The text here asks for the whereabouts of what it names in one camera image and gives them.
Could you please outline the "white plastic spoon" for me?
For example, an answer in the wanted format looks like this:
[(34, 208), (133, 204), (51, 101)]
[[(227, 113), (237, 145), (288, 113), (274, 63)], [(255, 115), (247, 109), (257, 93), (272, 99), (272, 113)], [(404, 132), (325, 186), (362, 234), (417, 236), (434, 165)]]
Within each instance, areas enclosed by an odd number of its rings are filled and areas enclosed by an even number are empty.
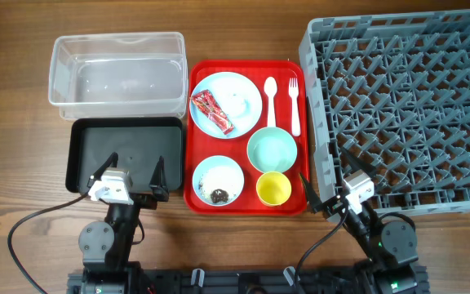
[(274, 98), (277, 94), (277, 81), (274, 77), (268, 77), (264, 82), (264, 93), (268, 97), (267, 126), (276, 126), (276, 114), (274, 109)]

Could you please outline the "white napkin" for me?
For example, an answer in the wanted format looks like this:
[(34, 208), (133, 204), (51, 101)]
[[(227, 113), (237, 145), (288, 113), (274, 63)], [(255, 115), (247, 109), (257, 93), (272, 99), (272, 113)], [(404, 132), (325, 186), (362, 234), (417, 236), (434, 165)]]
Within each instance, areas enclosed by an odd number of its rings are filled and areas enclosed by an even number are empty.
[(244, 93), (231, 93), (224, 99), (224, 112), (232, 117), (240, 117), (246, 112), (247, 95)]

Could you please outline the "yellow plastic cup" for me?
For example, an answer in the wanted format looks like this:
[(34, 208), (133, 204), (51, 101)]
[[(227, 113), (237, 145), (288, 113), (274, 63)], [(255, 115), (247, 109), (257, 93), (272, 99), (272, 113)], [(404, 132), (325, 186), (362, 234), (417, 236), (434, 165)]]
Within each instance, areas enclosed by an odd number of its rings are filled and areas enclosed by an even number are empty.
[(290, 180), (277, 171), (264, 173), (257, 180), (255, 189), (260, 202), (269, 207), (286, 203), (292, 191)]

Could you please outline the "rice and brown food waste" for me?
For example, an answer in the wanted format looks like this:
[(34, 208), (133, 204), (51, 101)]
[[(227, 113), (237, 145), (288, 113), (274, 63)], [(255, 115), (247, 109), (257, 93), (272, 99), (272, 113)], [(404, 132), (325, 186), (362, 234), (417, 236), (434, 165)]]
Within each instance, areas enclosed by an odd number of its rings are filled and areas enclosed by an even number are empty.
[(234, 167), (213, 167), (199, 181), (200, 195), (213, 205), (224, 205), (234, 200), (241, 187), (242, 176)]

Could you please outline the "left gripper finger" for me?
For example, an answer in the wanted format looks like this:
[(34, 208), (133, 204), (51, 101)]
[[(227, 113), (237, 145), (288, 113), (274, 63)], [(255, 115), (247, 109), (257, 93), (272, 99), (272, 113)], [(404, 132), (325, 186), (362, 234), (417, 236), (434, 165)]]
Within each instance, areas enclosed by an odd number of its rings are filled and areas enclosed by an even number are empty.
[(166, 184), (166, 173), (164, 168), (164, 158), (160, 156), (153, 175), (149, 182), (152, 194), (158, 202), (167, 202), (169, 200), (169, 189)]
[(104, 172), (107, 168), (113, 167), (115, 168), (118, 164), (118, 154), (116, 152), (112, 152), (108, 159), (90, 176), (87, 187), (91, 188), (93, 184), (100, 180)]

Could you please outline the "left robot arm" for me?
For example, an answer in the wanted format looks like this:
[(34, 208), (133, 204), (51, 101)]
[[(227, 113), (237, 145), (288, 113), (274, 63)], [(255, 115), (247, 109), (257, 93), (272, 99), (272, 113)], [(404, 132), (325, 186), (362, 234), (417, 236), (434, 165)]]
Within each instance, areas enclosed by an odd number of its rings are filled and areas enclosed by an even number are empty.
[(87, 225), (79, 235), (83, 273), (68, 293), (155, 293), (157, 290), (138, 261), (130, 261), (140, 211), (155, 210), (169, 200), (164, 158), (160, 157), (149, 182), (149, 193), (131, 191), (128, 170), (118, 168), (118, 154), (109, 158), (90, 176), (87, 187), (92, 201), (108, 204), (102, 221)]

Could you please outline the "large light blue plate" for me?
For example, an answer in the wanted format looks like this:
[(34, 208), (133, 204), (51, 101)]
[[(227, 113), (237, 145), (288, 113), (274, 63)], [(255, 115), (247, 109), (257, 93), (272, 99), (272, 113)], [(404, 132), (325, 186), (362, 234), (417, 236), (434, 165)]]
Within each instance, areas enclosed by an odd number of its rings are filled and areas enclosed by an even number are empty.
[(193, 89), (195, 95), (200, 91), (209, 90), (215, 97), (221, 109), (224, 106), (224, 99), (231, 93), (244, 93), (247, 95), (246, 112), (240, 117), (228, 116), (234, 125), (234, 129), (227, 135), (210, 121), (193, 104), (189, 103), (190, 115), (195, 125), (208, 136), (218, 139), (233, 139), (249, 132), (259, 121), (263, 110), (263, 99), (256, 85), (247, 77), (233, 72), (213, 73), (202, 79)]

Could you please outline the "small light blue bowl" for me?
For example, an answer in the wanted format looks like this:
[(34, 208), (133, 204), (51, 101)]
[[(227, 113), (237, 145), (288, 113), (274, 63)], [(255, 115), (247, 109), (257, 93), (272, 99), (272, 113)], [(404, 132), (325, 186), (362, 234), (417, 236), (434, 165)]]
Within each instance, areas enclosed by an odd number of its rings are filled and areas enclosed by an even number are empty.
[(192, 187), (198, 199), (211, 207), (225, 207), (242, 193), (245, 179), (231, 158), (215, 155), (202, 160), (193, 172)]

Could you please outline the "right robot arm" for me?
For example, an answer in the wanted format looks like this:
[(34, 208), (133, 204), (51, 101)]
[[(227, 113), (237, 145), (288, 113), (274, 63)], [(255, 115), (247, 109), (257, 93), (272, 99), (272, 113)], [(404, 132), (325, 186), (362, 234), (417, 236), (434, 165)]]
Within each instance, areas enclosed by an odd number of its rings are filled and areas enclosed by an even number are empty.
[(348, 149), (342, 148), (340, 152), (352, 168), (352, 174), (343, 178), (344, 190), (341, 194), (322, 201), (306, 177), (299, 176), (311, 212), (321, 212), (326, 219), (338, 216), (339, 222), (302, 255), (295, 267), (291, 286), (297, 292), (301, 289), (299, 274), (304, 262), (313, 251), (344, 228), (369, 259), (362, 273), (367, 278), (373, 278), (370, 288), (374, 292), (403, 293), (415, 289), (419, 284), (411, 267), (419, 259), (415, 223), (399, 212), (378, 215), (368, 203), (375, 195), (373, 178), (377, 168)]

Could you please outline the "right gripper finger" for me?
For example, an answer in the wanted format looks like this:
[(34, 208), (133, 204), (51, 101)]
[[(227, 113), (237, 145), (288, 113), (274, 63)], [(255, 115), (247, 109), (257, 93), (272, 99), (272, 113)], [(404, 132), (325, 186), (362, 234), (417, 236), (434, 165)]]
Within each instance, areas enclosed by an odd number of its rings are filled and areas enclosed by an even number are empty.
[(322, 210), (323, 202), (321, 201), (319, 195), (313, 188), (313, 185), (307, 180), (307, 178), (302, 173), (299, 174), (299, 177), (304, 187), (305, 197), (309, 205), (309, 209), (312, 214), (317, 214)]
[(358, 157), (353, 155), (348, 149), (345, 149), (344, 147), (340, 149), (340, 152), (353, 171), (357, 172), (361, 170), (365, 172), (368, 176), (376, 176), (377, 174), (376, 167), (359, 159)]

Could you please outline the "red snack wrapper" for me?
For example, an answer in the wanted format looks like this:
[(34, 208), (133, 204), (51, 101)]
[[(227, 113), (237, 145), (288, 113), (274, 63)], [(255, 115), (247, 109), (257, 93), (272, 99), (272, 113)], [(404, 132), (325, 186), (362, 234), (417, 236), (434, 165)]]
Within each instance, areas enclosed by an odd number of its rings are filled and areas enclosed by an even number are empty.
[(203, 90), (191, 96), (193, 104), (212, 121), (224, 135), (233, 131), (234, 125), (221, 109), (215, 97), (209, 90)]

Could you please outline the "mint green bowl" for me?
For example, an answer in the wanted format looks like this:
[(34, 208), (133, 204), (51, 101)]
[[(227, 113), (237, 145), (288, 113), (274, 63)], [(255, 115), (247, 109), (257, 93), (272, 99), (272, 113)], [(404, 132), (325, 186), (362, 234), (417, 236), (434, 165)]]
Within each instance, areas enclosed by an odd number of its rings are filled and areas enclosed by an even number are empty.
[(246, 155), (259, 172), (286, 172), (295, 164), (298, 148), (293, 136), (280, 127), (263, 127), (248, 140)]

